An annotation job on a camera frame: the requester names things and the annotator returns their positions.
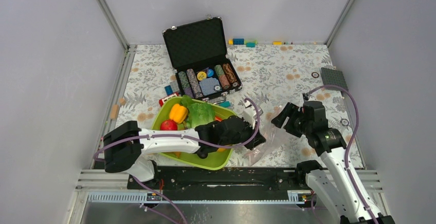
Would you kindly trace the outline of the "yellow orange mango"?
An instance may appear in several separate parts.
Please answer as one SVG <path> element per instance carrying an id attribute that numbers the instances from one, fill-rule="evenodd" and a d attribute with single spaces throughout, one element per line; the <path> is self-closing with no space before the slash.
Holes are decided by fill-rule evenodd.
<path id="1" fill-rule="evenodd" d="M 216 150 L 216 152 L 218 152 L 218 153 L 222 153 L 222 152 L 225 152 L 225 151 L 228 151 L 228 149 L 227 148 L 218 148 Z"/>

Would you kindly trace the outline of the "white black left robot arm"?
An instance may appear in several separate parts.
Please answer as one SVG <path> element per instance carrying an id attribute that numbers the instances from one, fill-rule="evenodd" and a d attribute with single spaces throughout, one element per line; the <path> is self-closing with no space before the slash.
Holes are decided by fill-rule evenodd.
<path id="1" fill-rule="evenodd" d="M 103 147 L 94 154 L 107 173 L 128 173 L 146 188 L 159 184 L 156 165 L 144 156 L 154 153 L 183 152 L 205 157 L 218 149 L 255 147 L 260 138 L 260 112 L 253 100 L 244 99 L 243 116 L 230 116 L 185 130 L 141 129 L 137 121 L 128 121 L 103 136 Z"/>

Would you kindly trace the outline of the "clear pink zip top bag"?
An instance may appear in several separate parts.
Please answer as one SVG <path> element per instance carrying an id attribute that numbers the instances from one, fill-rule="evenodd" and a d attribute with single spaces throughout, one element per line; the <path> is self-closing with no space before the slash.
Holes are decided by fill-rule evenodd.
<path id="1" fill-rule="evenodd" d="M 278 165 L 277 150 L 287 139 L 271 121 L 282 110 L 283 106 L 280 105 L 274 108 L 273 113 L 262 116 L 259 132 L 265 138 L 265 142 L 254 146 L 243 156 L 247 160 L 248 166 L 273 167 Z"/>

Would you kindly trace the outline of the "red tomato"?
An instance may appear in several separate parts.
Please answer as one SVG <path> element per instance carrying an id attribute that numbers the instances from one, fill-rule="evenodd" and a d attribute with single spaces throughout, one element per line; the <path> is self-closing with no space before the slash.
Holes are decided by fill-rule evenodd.
<path id="1" fill-rule="evenodd" d="M 164 120 L 160 124 L 160 130 L 178 130 L 178 124 L 173 120 Z"/>

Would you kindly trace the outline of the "yellow bell pepper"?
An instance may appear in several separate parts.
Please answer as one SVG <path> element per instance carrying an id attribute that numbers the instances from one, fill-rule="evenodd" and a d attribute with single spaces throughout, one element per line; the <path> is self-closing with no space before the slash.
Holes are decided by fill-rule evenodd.
<path id="1" fill-rule="evenodd" d="M 174 104 L 169 113 L 169 119 L 181 124 L 188 115 L 188 109 L 180 104 Z"/>

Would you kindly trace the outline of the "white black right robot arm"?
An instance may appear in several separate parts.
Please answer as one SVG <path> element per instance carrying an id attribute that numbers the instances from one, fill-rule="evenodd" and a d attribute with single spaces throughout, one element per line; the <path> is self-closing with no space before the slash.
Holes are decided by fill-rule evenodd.
<path id="1" fill-rule="evenodd" d="M 361 182 L 346 156 L 347 144 L 339 130 L 329 127 L 325 107 L 320 101 L 306 101 L 299 107 L 287 103 L 272 119 L 277 128 L 295 136 L 305 136 L 323 162 L 300 162 L 295 182 L 310 188 L 339 223 L 394 223 L 382 213 Z"/>

